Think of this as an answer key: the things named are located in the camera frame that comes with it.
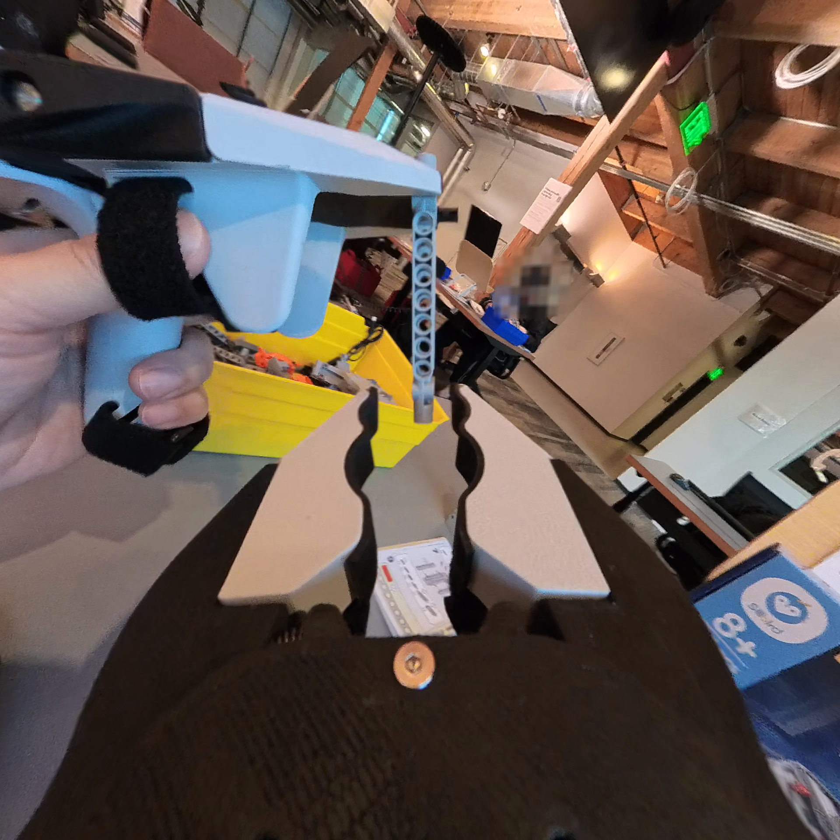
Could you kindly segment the grey desk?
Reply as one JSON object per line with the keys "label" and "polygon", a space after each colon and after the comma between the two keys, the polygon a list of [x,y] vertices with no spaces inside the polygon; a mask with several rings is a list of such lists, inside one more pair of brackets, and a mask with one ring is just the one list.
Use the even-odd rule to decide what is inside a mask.
{"label": "grey desk", "polygon": [[[608,504],[625,496],[518,385],[483,396]],[[445,532],[464,482],[444,422],[364,491],[377,543]],[[61,762],[119,630],[174,557],[269,458],[196,453],[143,478],[85,456],[2,494],[2,838],[16,838]]]}

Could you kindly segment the grey perforated building beam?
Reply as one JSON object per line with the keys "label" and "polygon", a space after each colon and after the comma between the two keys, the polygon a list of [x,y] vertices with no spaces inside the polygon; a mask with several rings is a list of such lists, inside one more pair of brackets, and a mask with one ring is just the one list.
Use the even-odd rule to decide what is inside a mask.
{"label": "grey perforated building beam", "polygon": [[437,203],[413,197],[412,368],[413,413],[417,424],[434,418],[435,291]]}

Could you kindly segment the black floor lamp stand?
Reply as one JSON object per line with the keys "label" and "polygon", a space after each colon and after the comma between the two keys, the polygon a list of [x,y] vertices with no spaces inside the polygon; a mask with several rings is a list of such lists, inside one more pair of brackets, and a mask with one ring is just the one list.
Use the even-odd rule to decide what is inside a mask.
{"label": "black floor lamp stand", "polygon": [[423,96],[424,90],[434,74],[434,69],[443,64],[448,70],[454,73],[461,73],[466,69],[466,55],[455,38],[433,18],[420,14],[415,22],[416,32],[430,52],[430,58],[426,63],[423,74],[416,84],[408,103],[404,109],[400,122],[391,139],[391,146],[396,147],[403,135],[403,132],[413,115],[413,112]]}

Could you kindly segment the red bag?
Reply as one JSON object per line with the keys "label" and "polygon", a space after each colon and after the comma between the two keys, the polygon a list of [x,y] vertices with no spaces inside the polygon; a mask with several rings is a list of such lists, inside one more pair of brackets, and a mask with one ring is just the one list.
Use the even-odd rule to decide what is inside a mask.
{"label": "red bag", "polygon": [[382,273],[367,259],[361,259],[351,249],[344,249],[339,256],[334,281],[345,289],[371,298],[382,281]]}

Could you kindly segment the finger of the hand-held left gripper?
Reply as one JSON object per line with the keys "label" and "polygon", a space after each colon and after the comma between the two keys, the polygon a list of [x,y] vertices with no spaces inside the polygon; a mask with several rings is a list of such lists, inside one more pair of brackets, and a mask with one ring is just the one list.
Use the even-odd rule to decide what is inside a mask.
{"label": "finger of the hand-held left gripper", "polygon": [[105,176],[186,179],[192,192],[182,205],[209,233],[204,276],[226,320],[243,332],[316,332],[346,229],[365,226],[314,222],[319,195],[436,200],[436,160],[255,104],[209,93],[200,100],[209,161],[115,161]]}

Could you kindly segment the person's left hand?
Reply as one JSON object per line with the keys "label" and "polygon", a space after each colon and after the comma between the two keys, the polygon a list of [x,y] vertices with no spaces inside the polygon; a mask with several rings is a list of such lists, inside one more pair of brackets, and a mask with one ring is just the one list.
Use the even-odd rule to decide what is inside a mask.
{"label": "person's left hand", "polygon": [[[84,324],[117,311],[97,236],[67,238],[1,260],[1,489],[53,474],[84,455]],[[209,338],[186,328],[179,347],[131,371],[141,423],[195,424],[208,413]]]}

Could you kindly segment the white instruction manual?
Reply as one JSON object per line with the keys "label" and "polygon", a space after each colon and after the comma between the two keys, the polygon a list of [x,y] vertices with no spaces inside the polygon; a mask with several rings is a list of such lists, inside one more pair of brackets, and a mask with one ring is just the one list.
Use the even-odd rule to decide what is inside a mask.
{"label": "white instruction manual", "polygon": [[445,605],[451,560],[452,545],[443,537],[378,550],[374,601],[388,635],[456,635]]}

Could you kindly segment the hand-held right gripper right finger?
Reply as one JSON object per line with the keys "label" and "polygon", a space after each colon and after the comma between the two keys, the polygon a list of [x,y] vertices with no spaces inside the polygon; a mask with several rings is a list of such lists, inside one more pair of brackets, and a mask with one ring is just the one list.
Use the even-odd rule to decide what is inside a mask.
{"label": "hand-held right gripper right finger", "polygon": [[479,631],[490,609],[603,600],[611,588],[548,453],[465,385],[450,387],[455,511],[448,618]]}

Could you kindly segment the blue robot kit box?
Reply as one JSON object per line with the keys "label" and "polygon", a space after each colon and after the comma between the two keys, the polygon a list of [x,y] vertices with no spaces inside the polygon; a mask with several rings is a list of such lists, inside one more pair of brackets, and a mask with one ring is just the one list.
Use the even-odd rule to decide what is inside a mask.
{"label": "blue robot kit box", "polygon": [[814,838],[839,838],[839,558],[772,545],[691,595],[771,772]]}

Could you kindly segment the heap of building pieces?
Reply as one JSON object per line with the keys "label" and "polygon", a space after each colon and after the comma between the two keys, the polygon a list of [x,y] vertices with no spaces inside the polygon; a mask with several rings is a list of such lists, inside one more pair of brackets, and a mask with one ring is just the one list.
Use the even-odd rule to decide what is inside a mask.
{"label": "heap of building pieces", "polygon": [[367,335],[350,350],[331,361],[317,360],[311,364],[296,362],[283,353],[269,352],[244,339],[231,339],[211,323],[198,328],[211,340],[215,361],[351,396],[375,389],[381,402],[396,404],[394,397],[376,380],[365,378],[350,368],[352,361],[358,361],[384,335],[384,328],[376,322],[369,324]]}

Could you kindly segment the yellow plastic bin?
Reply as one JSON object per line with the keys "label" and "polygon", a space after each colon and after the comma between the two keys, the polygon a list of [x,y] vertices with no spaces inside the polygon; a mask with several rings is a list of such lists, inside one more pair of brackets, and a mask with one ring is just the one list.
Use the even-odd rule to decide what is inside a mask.
{"label": "yellow plastic bin", "polygon": [[[278,332],[224,333],[232,342],[247,342],[269,354],[282,354],[298,364],[310,365],[339,357],[368,332],[361,315],[330,303],[320,330],[306,339],[292,339]],[[350,369],[378,384],[394,400],[393,404],[380,403],[378,430],[372,442],[375,466],[394,467],[448,420],[436,403],[431,423],[414,422],[412,367],[388,333],[351,360]],[[275,459],[291,451],[351,399],[351,395],[221,360],[215,361],[205,388],[210,424],[196,450]]]}

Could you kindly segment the black flat panel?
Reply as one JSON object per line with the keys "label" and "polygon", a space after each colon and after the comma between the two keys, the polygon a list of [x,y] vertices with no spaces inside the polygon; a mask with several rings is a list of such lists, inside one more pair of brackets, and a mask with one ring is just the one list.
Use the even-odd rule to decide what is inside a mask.
{"label": "black flat panel", "polygon": [[494,258],[502,230],[502,222],[479,206],[470,206],[464,240],[490,258]]}

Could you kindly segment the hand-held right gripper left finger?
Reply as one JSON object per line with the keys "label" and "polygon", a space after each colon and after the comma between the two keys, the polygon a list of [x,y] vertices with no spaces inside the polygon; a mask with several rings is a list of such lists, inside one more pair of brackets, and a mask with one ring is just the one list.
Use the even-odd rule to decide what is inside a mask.
{"label": "hand-held right gripper left finger", "polygon": [[225,606],[335,606],[367,629],[377,575],[371,504],[374,388],[351,398],[283,456],[217,595]]}

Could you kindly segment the white paper sign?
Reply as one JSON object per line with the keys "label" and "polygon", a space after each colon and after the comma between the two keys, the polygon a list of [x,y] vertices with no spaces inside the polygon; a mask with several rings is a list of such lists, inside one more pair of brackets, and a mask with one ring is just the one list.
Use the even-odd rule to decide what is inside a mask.
{"label": "white paper sign", "polygon": [[540,234],[570,192],[571,185],[550,178],[522,216],[520,226],[536,235]]}

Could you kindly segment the green exit sign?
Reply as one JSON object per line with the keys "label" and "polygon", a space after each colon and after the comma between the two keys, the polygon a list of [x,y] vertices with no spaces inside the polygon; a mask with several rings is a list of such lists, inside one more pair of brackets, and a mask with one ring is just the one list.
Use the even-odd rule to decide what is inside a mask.
{"label": "green exit sign", "polygon": [[679,136],[684,155],[699,147],[711,131],[711,114],[707,101],[700,101],[679,123]]}

